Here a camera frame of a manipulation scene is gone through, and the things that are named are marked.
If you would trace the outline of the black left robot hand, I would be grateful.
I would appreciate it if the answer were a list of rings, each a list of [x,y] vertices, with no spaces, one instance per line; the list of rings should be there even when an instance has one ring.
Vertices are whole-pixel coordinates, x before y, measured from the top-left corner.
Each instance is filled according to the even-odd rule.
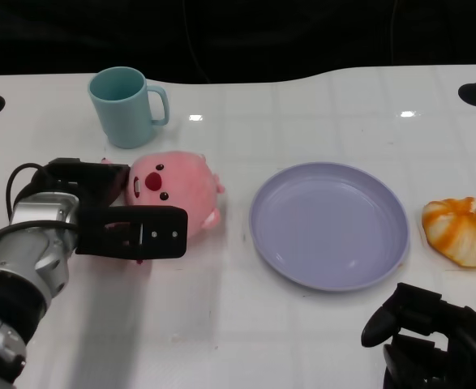
[[[137,262],[176,259],[187,250],[185,210],[171,206],[115,206],[129,183],[128,165],[57,158],[38,169],[31,185],[79,199],[77,254]]]

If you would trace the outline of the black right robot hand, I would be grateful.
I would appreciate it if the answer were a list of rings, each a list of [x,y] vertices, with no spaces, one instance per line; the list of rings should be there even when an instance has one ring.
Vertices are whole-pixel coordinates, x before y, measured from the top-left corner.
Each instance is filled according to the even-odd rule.
[[[476,388],[476,311],[438,293],[398,284],[361,343],[384,346],[384,388]]]

